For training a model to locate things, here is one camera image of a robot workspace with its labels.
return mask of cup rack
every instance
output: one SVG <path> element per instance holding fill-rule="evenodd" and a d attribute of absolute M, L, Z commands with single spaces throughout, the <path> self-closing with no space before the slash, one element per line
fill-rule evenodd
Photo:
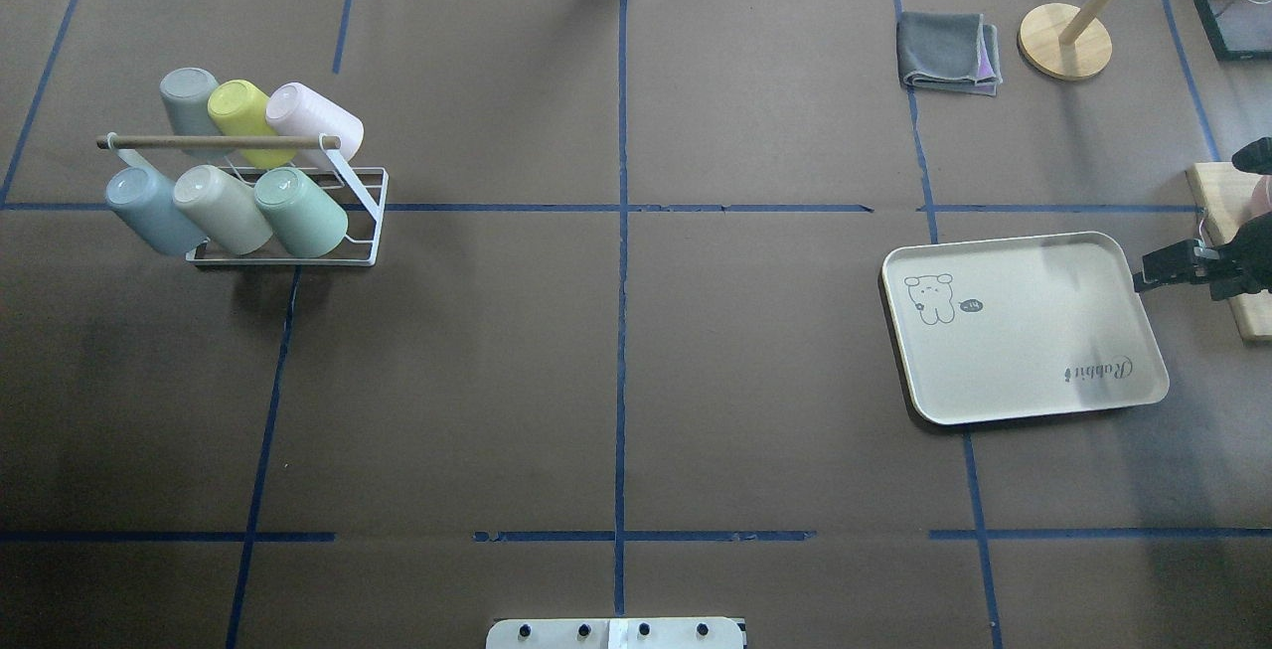
<path fill-rule="evenodd" d="M 226 150 L 225 172 L 240 178 L 248 186 L 254 186 L 267 171 L 235 165 L 229 159 L 230 150 L 322 150 L 331 160 L 335 172 L 314 168 L 296 169 L 309 174 L 319 187 L 349 213 L 349 233 L 345 241 L 326 256 L 301 260 L 289 255 L 277 238 L 251 255 L 230 255 L 214 242 L 204 242 L 186 255 L 186 261 L 198 267 L 242 267 L 242 266 L 375 266 L 379 255 L 380 232 L 384 228 L 384 205 L 388 192 L 389 174 L 382 165 L 359 165 L 351 168 L 340 155 L 340 139 L 331 134 L 318 134 L 314 137 L 232 137 L 232 136 L 183 136 L 182 134 L 104 134 L 97 139 L 97 146 L 113 151 L 127 165 L 151 165 L 137 150 L 177 149 L 177 150 Z"/>

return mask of bear drawing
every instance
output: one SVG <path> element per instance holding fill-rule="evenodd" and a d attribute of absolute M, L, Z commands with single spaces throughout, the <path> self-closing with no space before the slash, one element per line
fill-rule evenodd
<path fill-rule="evenodd" d="M 954 290 L 950 288 L 954 277 L 949 274 L 940 276 L 907 276 L 906 286 L 909 288 L 909 300 L 918 309 L 918 316 L 927 326 L 949 323 L 954 319 Z"/>

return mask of gray towel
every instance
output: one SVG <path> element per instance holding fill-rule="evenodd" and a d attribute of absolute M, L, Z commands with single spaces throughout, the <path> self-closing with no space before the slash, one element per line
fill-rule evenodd
<path fill-rule="evenodd" d="M 903 11 L 897 20 L 897 70 L 903 84 L 995 95 L 1002 83 L 999 29 L 981 14 Z"/>

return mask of mint green cup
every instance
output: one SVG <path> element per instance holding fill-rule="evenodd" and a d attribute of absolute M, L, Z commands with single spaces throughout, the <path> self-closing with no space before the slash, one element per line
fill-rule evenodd
<path fill-rule="evenodd" d="M 349 214 L 294 165 L 271 169 L 257 181 L 256 206 L 282 248 L 301 260 L 331 252 L 349 232 Z"/>

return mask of white tray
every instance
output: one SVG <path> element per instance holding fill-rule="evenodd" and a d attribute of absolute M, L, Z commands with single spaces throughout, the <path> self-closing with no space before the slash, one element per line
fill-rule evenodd
<path fill-rule="evenodd" d="M 1122 247 L 1098 232 L 901 247 L 883 283 L 932 422 L 1156 403 L 1170 388 Z"/>

